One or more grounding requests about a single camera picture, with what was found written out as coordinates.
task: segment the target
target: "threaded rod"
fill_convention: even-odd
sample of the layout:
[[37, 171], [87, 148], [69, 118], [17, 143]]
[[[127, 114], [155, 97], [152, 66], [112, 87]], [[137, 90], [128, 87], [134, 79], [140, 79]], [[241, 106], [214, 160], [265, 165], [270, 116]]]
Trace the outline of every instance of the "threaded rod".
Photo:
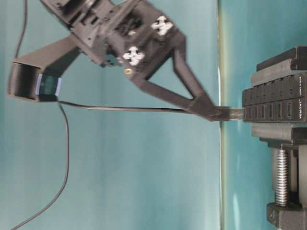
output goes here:
[[288, 154], [285, 150], [280, 149], [276, 157], [276, 205], [286, 207], [289, 201]]

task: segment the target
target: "cable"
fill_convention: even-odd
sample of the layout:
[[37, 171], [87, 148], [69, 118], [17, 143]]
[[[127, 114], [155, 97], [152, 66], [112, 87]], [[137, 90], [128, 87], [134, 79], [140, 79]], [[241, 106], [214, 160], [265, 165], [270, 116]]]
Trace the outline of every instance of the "cable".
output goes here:
[[24, 22], [23, 22], [23, 28], [21, 30], [21, 34], [19, 37], [19, 41], [16, 47], [15, 58], [18, 58], [20, 47], [24, 39], [24, 33], [27, 27], [27, 22], [28, 22], [28, 0], [24, 0]]
[[[26, 26], [27, 26], [27, 18], [28, 18], [28, 1], [24, 0], [24, 22], [23, 22], [22, 32], [20, 34], [20, 38], [19, 38], [19, 41], [18, 41], [18, 44], [17, 44], [17, 47], [16, 47], [15, 58], [17, 58], [18, 55], [19, 55], [20, 47], [21, 47], [21, 44], [22, 44], [23, 39], [24, 39], [24, 33], [25, 33], [25, 30], [26, 30]], [[43, 212], [45, 212], [48, 208], [50, 208], [56, 202], [56, 200], [59, 198], [59, 196], [62, 194], [63, 190], [66, 187], [68, 175], [69, 175], [69, 157], [70, 157], [70, 155], [69, 155], [69, 124], [68, 124], [67, 115], [66, 115], [62, 105], [60, 103], [58, 103], [58, 105], [59, 105], [60, 111], [62, 112], [63, 117], [64, 117], [65, 128], [66, 128], [66, 136], [67, 136], [67, 146], [66, 146], [66, 148], [67, 148], [66, 149], [66, 151], [67, 151], [67, 163], [66, 163], [66, 173], [65, 173], [64, 182], [62, 184], [62, 187], [60, 188], [60, 190], [56, 194], [56, 196], [52, 199], [52, 201], [49, 204], [47, 204], [47, 206], [45, 206], [42, 210], [40, 210], [39, 212], [37, 212], [36, 214], [31, 216], [30, 218], [28, 218], [24, 222], [20, 223], [16, 227], [12, 228], [11, 230], [19, 229], [23, 225], [29, 223], [30, 221], [32, 221], [33, 219], [35, 219], [36, 217], [41, 215]]]
[[119, 112], [164, 112], [164, 113], [182, 113], [182, 114], [189, 113], [182, 109], [90, 106], [90, 105], [81, 105], [81, 104], [75, 104], [75, 103], [65, 102], [65, 101], [59, 101], [59, 103], [69, 105], [72, 107], [76, 107], [76, 108], [89, 109], [89, 110], [119, 111]]
[[35, 219], [36, 217], [38, 217], [39, 215], [41, 215], [43, 212], [45, 212], [48, 208], [50, 208], [55, 202], [56, 200], [59, 198], [59, 196], [62, 194], [66, 184], [67, 184], [67, 180], [68, 180], [68, 175], [69, 175], [69, 125], [68, 125], [68, 119], [67, 119], [67, 115], [62, 107], [62, 105], [60, 103], [59, 104], [59, 108], [64, 116], [64, 121], [65, 121], [65, 128], [66, 128], [66, 136], [67, 136], [67, 163], [66, 163], [66, 173], [65, 173], [65, 179], [63, 182], [62, 187], [60, 188], [60, 190], [58, 191], [58, 193], [56, 194], [56, 196], [53, 198], [53, 200], [46, 206], [44, 207], [42, 210], [40, 210], [39, 212], [37, 212], [36, 214], [34, 214], [33, 216], [31, 216], [29, 219], [25, 220], [24, 222], [22, 222], [21, 224], [17, 225], [16, 227], [12, 228], [11, 230], [17, 230], [18, 228], [22, 227], [23, 225], [27, 224], [28, 222], [32, 221], [33, 219]]

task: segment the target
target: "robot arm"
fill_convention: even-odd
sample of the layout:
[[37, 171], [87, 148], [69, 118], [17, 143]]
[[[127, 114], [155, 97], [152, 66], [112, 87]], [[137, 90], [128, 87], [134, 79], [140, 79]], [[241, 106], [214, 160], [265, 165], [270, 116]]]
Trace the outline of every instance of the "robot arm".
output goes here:
[[[186, 37], [145, 0], [41, 0], [71, 35], [12, 64], [8, 95], [32, 101], [56, 101], [60, 77], [80, 52], [101, 67], [124, 68], [142, 91], [208, 120], [242, 118], [242, 109], [213, 104], [186, 63]], [[169, 59], [192, 99], [149, 82]]]

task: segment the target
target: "teal wall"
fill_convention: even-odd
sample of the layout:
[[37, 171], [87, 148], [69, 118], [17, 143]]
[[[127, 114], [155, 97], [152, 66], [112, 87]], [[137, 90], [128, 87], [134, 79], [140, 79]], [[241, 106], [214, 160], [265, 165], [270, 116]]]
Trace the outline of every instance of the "teal wall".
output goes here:
[[[295, 46], [307, 46], [305, 0], [219, 0], [223, 105], [241, 106], [256, 65]], [[223, 124], [224, 229], [270, 230], [266, 204], [271, 154], [251, 136], [251, 125]]]
[[[191, 67], [218, 103], [217, 2], [153, 0], [188, 34]], [[55, 103], [4, 97], [22, 24], [22, 1], [0, 1], [0, 229], [34, 214], [65, 173], [65, 133]], [[21, 54], [68, 35], [29, 0]], [[154, 81], [182, 92], [171, 63]], [[110, 106], [169, 106], [140, 92], [121, 68], [80, 56], [63, 77], [60, 99]], [[83, 111], [65, 107], [71, 171], [58, 202], [23, 230], [216, 230], [220, 226], [219, 124], [194, 115]]]

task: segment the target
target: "white cross-shaped mount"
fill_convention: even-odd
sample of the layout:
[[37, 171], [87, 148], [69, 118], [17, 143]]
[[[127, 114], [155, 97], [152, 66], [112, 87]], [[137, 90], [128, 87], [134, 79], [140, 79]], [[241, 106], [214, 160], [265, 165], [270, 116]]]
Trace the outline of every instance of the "white cross-shaped mount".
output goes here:
[[171, 22], [166, 22], [165, 16], [160, 16], [158, 21], [152, 24], [152, 28], [158, 31], [160, 36], [164, 36], [174, 25]]
[[124, 54], [124, 59], [130, 60], [130, 65], [137, 66], [139, 62], [145, 57], [145, 54], [138, 52], [139, 49], [135, 46], [129, 49], [129, 53]]

